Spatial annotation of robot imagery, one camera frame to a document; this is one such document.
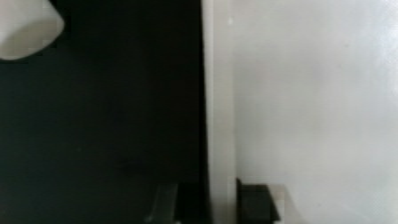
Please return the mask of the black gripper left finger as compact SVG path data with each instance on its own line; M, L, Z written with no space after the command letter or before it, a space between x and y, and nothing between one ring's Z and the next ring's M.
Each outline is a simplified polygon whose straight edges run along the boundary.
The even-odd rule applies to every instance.
M144 224L206 224L206 199L197 183L162 184Z

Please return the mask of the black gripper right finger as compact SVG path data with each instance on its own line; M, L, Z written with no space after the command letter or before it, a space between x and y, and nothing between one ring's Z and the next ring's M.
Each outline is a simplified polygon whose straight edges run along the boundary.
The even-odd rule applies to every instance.
M236 223L277 224L281 220L268 186L236 180Z

